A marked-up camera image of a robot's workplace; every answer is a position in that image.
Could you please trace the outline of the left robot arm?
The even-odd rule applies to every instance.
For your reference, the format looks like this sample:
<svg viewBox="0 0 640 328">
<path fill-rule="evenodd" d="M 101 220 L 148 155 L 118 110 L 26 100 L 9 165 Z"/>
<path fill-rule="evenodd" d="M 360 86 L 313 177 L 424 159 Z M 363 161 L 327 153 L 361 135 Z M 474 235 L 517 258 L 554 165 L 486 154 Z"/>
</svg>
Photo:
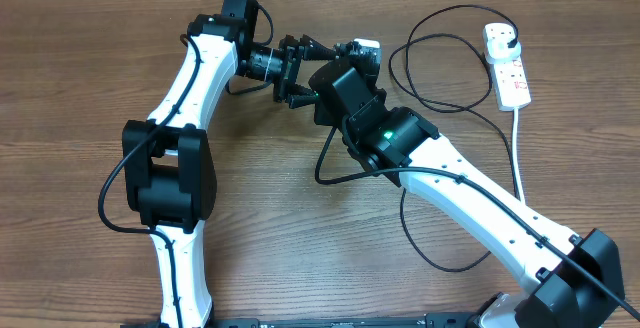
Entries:
<svg viewBox="0 0 640 328">
<path fill-rule="evenodd" d="M 213 299 L 204 269 L 204 227 L 217 180 L 207 129 L 235 75 L 274 85 L 276 98 L 304 96 L 295 84 L 303 60 L 332 60 L 337 52 L 308 36 L 286 37 L 277 49 L 254 39 L 257 0 L 224 0 L 216 15 L 200 14 L 182 40 L 183 64 L 160 105 L 122 134 L 129 207 L 140 216 L 158 258 L 163 292 L 160 327 L 204 327 Z"/>
</svg>

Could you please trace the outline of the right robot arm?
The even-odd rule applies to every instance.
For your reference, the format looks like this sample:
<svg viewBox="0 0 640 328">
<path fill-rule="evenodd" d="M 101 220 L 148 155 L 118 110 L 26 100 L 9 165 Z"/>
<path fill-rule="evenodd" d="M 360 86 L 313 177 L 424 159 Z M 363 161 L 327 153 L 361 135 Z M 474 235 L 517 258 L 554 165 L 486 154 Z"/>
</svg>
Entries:
<svg viewBox="0 0 640 328">
<path fill-rule="evenodd" d="M 387 109 L 361 55 L 337 57 L 309 80 L 315 120 L 341 132 L 359 178 L 386 176 L 434 204 L 488 249 L 521 288 L 499 293 L 470 327 L 599 327 L 626 302 L 619 250 L 598 229 L 580 237 L 528 207 L 475 168 L 408 107 Z"/>
</svg>

